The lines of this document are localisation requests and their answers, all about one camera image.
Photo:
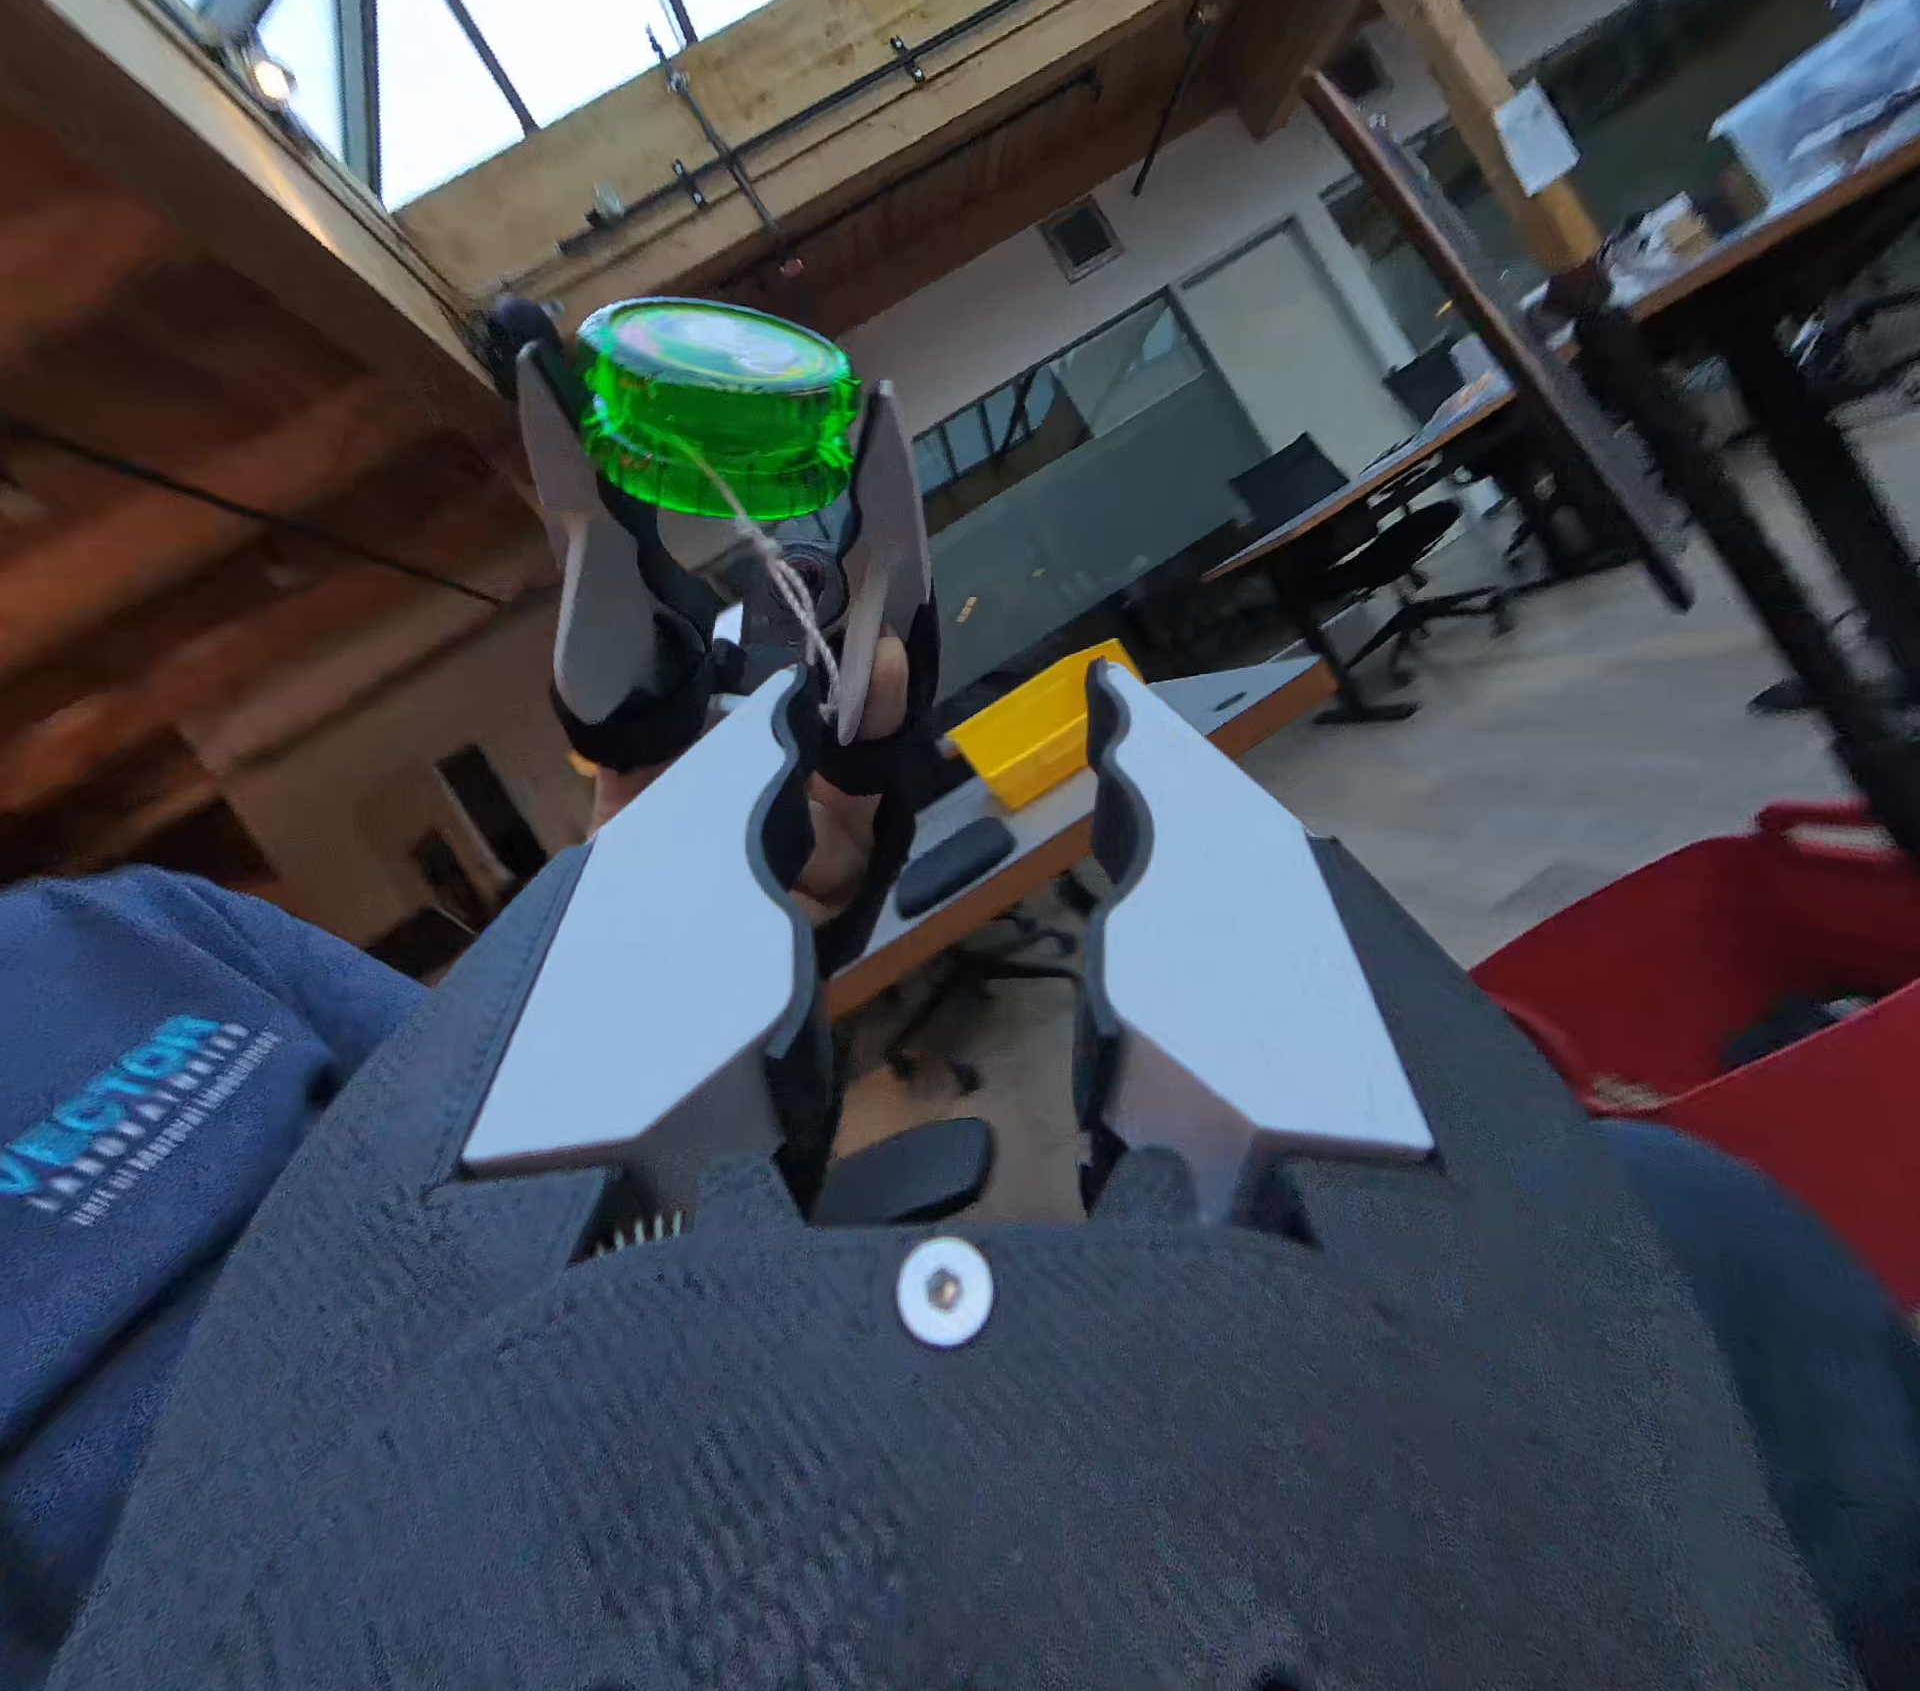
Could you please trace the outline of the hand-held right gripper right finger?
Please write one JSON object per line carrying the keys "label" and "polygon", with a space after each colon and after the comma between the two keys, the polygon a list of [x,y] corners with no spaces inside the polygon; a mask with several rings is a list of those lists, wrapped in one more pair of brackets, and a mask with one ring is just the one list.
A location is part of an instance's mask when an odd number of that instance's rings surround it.
{"label": "hand-held right gripper right finger", "polygon": [[1132,670],[1087,674],[1080,1198],[1164,1150],[1203,1224],[1254,1224],[1292,1158],[1428,1166],[1436,1140],[1307,828]]}

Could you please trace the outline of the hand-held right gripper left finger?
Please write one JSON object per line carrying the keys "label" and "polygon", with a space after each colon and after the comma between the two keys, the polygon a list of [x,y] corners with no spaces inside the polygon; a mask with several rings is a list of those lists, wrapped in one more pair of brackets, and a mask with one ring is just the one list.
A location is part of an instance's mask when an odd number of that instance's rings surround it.
{"label": "hand-held right gripper left finger", "polygon": [[812,924],[819,698],[769,678],[590,840],[460,1166],[474,1178],[621,1166],[699,1184],[762,1156],[824,1170]]}

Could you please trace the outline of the green transparent yoyo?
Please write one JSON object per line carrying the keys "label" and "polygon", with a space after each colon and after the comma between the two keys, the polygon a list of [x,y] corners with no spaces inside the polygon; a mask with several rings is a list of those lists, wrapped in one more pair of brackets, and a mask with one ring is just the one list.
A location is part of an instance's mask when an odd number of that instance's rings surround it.
{"label": "green transparent yoyo", "polygon": [[590,314],[578,350],[583,450],[631,500],[767,526],[850,488],[862,388],[821,334],[748,308],[649,298]]}

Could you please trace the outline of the person's left hand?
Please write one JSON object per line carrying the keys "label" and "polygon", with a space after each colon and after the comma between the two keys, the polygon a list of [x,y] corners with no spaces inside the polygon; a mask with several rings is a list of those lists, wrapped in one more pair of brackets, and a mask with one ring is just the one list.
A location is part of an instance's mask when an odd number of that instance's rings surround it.
{"label": "person's left hand", "polygon": [[[858,744],[893,738],[909,706],[911,662],[901,636],[882,630],[874,648]],[[796,878],[792,898],[821,932],[846,912],[860,892],[874,848],[876,794],[853,794],[814,774],[806,782],[812,852]]]}

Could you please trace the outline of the yellow plastic bin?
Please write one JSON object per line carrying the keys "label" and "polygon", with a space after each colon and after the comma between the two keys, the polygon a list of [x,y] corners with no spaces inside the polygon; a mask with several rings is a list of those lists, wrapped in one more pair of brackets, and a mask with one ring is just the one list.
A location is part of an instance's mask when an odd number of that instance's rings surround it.
{"label": "yellow plastic bin", "polygon": [[1098,662],[1141,676],[1127,646],[1108,640],[1059,658],[946,736],[1005,812],[1029,808],[1091,764],[1088,682]]}

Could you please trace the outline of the white table with wooden edge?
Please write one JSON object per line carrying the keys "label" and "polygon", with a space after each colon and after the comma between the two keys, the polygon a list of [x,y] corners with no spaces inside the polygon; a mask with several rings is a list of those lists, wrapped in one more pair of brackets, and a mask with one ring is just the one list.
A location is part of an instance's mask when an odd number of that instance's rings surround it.
{"label": "white table with wooden edge", "polygon": [[[1164,680],[1153,692],[1229,760],[1249,752],[1332,702],[1332,670],[1305,656]],[[925,970],[944,952],[1017,910],[1093,854],[1096,780],[1073,774],[1027,808],[1003,808],[984,782],[970,778],[919,816],[911,858],[919,860],[980,818],[997,818],[1015,848],[987,874],[927,912],[909,918],[890,896],[866,952],[827,988],[827,1014],[839,1024]]]}

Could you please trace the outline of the black round ceiling speaker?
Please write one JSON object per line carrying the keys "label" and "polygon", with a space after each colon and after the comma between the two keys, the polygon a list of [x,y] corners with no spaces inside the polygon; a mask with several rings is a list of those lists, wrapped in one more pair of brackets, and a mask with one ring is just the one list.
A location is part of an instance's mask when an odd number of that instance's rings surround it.
{"label": "black round ceiling speaker", "polygon": [[569,358],[559,312],[525,297],[498,295],[479,320],[477,354],[507,400],[516,398],[518,360],[528,348]]}

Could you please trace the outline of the black office chair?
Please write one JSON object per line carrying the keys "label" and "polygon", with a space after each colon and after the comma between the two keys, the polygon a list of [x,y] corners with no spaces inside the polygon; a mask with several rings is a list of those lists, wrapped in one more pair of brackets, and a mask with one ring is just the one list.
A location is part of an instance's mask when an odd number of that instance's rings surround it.
{"label": "black office chair", "polygon": [[[982,886],[1015,856],[1015,834],[994,818],[980,818],[909,864],[897,886],[905,920],[921,920],[950,894]],[[932,978],[923,1000],[882,1046],[886,1068],[915,1080],[917,1042],[935,1016],[958,1000],[982,1000],[997,984],[1080,986],[1077,938],[1010,910],[999,916],[1010,928],[1005,942],[946,946],[946,970]],[[821,1228],[930,1226],[950,1220],[987,1194],[997,1166],[997,1134],[979,1118],[940,1120],[901,1130],[853,1156],[836,1158],[812,1208]]]}

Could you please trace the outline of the red plastic bin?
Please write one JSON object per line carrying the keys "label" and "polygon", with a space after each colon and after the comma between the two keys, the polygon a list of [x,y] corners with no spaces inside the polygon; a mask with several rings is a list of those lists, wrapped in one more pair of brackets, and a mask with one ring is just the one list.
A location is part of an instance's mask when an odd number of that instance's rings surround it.
{"label": "red plastic bin", "polygon": [[1769,1176],[1917,1318],[1918,876],[1862,804],[1766,806],[1473,980],[1593,1116]]}

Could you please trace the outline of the black conduit pipe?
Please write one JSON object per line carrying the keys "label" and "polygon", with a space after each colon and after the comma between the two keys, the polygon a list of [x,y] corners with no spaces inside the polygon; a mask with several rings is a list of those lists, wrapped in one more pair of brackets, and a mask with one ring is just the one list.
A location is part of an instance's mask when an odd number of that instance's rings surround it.
{"label": "black conduit pipe", "polygon": [[715,211],[715,201],[704,189],[704,179],[712,173],[725,173],[733,185],[733,193],[748,203],[761,237],[780,253],[786,265],[792,269],[803,269],[805,265],[798,259],[796,241],[788,235],[783,219],[776,217],[765,203],[748,169],[748,155],[796,139],[814,123],[836,117],[853,103],[871,93],[890,89],[894,83],[907,85],[912,93],[927,91],[932,83],[929,73],[930,59],[955,49],[962,41],[987,33],[993,25],[1027,11],[1037,3],[1038,0],[988,0],[964,19],[942,27],[925,39],[909,41],[902,35],[893,35],[886,45],[886,61],[874,71],[854,77],[845,87],[824,95],[812,105],[801,109],[796,115],[771,125],[739,145],[729,143],[709,121],[709,113],[694,95],[688,73],[681,67],[665,65],[662,71],[667,89],[671,97],[679,101],[681,107],[699,123],[702,137],[709,143],[709,159],[699,167],[688,167],[681,161],[673,163],[671,181],[665,187],[638,197],[636,203],[624,207],[622,211],[614,211],[612,193],[599,191],[595,195],[595,207],[585,219],[585,227],[554,245],[556,257],[563,263],[585,261],[590,251],[611,247],[618,231],[636,225],[643,217],[649,217],[662,203],[674,197],[687,201],[697,217],[704,217]]}

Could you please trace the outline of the long wooden-edged table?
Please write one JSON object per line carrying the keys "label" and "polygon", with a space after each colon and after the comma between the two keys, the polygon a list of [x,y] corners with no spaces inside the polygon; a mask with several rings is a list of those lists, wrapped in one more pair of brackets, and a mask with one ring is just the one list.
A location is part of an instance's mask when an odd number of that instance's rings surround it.
{"label": "long wooden-edged table", "polygon": [[1332,678],[1326,728],[1395,726],[1418,714],[1372,698],[1361,666],[1386,654],[1390,688],[1413,676],[1438,622],[1482,622],[1494,638],[1518,624],[1511,580],[1441,590],[1426,562],[1473,514],[1443,482],[1457,452],[1496,416],[1489,386],[1463,386],[1396,448],[1348,478],[1311,436],[1231,482],[1253,538],[1215,564],[1206,584],[1259,574],[1283,618]]}

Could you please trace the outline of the person's blue sweater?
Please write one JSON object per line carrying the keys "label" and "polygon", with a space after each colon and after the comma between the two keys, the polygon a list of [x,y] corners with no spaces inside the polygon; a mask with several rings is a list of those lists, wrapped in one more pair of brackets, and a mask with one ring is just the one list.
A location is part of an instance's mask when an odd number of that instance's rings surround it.
{"label": "person's blue sweater", "polygon": [[149,866],[6,888],[3,960],[3,1680],[41,1688],[229,1252],[427,988]]}

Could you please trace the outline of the white paper sign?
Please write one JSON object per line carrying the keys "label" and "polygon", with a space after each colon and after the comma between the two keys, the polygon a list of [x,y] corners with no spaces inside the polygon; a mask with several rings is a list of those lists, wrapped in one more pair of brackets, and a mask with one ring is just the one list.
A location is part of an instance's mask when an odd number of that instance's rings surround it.
{"label": "white paper sign", "polygon": [[1541,199],[1580,165],[1561,113],[1539,83],[1511,95],[1493,123],[1512,181],[1527,199]]}

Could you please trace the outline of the square wall vent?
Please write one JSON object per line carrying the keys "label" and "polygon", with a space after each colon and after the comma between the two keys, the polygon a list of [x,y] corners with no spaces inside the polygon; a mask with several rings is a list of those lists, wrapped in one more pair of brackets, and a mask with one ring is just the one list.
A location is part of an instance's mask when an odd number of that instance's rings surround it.
{"label": "square wall vent", "polygon": [[1093,195],[1045,217],[1037,233],[1068,287],[1125,257],[1125,243]]}

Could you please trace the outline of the wooden support post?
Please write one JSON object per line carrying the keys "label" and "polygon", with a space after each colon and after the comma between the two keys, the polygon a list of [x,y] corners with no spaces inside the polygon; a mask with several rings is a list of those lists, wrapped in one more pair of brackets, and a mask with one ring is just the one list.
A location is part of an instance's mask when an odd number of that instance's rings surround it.
{"label": "wooden support post", "polygon": [[1534,265],[1561,279],[1596,267],[1603,237],[1568,177],[1527,195],[1496,115],[1518,93],[1465,0],[1377,0],[1438,89],[1452,129]]}

